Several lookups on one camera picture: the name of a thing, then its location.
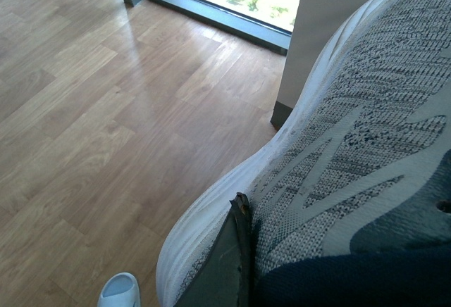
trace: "white slipper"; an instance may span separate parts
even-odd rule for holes
[[[97,307],[141,307],[136,278],[130,273],[114,275],[100,292]]]

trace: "white wall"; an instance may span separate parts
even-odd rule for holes
[[[316,58],[339,26],[368,0],[300,0],[277,101],[294,108]]]

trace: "window sill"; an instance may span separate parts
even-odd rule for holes
[[[291,36],[199,0],[151,0],[286,55]]]

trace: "gray knit fabric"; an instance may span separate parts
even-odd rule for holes
[[[445,116],[408,118],[451,80],[451,60],[440,55],[451,47],[450,25],[451,0],[398,0],[349,49],[307,126],[254,184],[257,280],[285,263],[323,256],[334,224],[402,178],[331,207],[322,203],[440,136]]]

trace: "dark navy fabric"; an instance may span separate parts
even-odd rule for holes
[[[451,306],[451,245],[290,263],[252,296],[253,306]]]

